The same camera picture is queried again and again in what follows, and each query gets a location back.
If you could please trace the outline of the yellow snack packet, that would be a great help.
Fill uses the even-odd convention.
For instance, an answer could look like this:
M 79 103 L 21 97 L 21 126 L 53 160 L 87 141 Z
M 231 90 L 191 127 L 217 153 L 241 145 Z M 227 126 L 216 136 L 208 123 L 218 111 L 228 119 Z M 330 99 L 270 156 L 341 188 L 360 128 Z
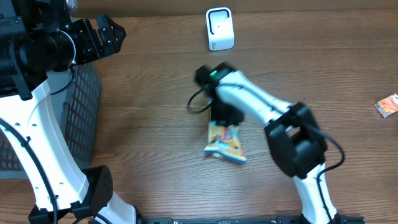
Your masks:
M 246 155 L 239 140 L 239 126 L 218 126 L 215 121 L 208 124 L 208 142 L 204 149 L 205 156 L 219 157 L 245 164 Z

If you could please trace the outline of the small orange white tissue pack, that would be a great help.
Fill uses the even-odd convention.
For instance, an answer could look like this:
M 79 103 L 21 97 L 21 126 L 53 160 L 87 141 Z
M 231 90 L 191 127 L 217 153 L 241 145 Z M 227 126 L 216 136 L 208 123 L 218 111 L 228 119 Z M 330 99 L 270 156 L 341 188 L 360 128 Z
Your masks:
M 396 113 L 398 111 L 397 94 L 379 100 L 374 106 L 383 118 Z

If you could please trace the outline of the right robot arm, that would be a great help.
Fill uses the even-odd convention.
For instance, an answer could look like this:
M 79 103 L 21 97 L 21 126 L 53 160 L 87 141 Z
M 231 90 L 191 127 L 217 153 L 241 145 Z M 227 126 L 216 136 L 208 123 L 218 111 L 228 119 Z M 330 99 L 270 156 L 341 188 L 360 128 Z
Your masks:
M 270 95 L 226 62 L 215 68 L 201 66 L 195 72 L 195 82 L 210 99 L 207 107 L 213 124 L 234 128 L 249 115 L 264 128 L 275 164 L 294 180 L 303 222 L 339 222 L 325 173 L 341 163 L 326 166 L 327 142 L 332 138 L 319 129 L 309 107 Z

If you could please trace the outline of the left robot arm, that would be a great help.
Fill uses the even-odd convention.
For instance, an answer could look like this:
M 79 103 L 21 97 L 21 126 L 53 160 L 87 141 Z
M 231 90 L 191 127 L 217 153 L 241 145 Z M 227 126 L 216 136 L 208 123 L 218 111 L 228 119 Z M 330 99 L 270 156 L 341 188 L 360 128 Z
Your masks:
M 73 70 L 121 50 L 126 31 L 105 14 L 98 28 L 72 21 L 70 1 L 1 1 L 1 127 L 34 190 L 31 223 L 72 213 L 100 223 L 138 221 L 110 169 L 80 169 L 55 118 L 47 72 Z

